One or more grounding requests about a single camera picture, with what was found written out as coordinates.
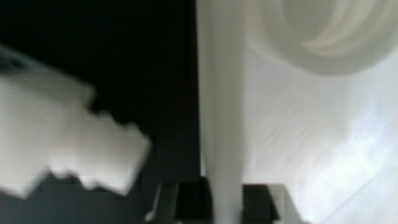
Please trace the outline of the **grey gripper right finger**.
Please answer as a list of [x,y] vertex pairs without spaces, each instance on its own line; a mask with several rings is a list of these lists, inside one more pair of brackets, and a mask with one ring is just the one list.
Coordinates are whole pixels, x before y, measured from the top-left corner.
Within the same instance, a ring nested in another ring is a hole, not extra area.
[[309,224],[282,184],[243,185],[241,224]]

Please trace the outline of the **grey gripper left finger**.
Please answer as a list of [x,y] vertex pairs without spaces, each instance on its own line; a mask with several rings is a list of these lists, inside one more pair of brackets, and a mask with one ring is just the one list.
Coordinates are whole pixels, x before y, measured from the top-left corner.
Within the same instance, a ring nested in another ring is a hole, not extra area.
[[163,182],[143,224],[213,224],[209,182]]

